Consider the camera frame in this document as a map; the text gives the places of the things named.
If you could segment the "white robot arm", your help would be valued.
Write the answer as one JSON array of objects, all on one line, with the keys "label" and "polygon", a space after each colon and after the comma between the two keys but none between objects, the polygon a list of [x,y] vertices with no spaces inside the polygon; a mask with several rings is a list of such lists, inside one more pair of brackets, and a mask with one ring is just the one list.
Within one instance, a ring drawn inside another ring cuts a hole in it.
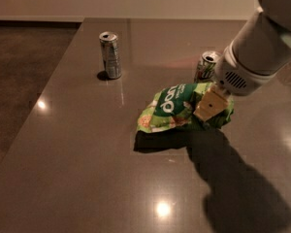
[{"label": "white robot arm", "polygon": [[247,96],[291,61],[291,0],[258,0],[259,7],[210,66],[198,66],[196,80],[213,80],[194,115],[202,121],[228,107],[233,95]]}]

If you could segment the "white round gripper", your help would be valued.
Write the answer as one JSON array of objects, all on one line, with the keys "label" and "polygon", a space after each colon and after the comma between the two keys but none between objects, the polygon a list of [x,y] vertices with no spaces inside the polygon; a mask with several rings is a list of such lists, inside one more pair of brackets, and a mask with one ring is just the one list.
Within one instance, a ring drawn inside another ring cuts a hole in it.
[{"label": "white round gripper", "polygon": [[212,84],[196,105],[194,116],[207,121],[228,108],[231,94],[247,96],[271,80],[275,74],[260,75],[246,69],[233,52],[230,44],[214,67]]}]

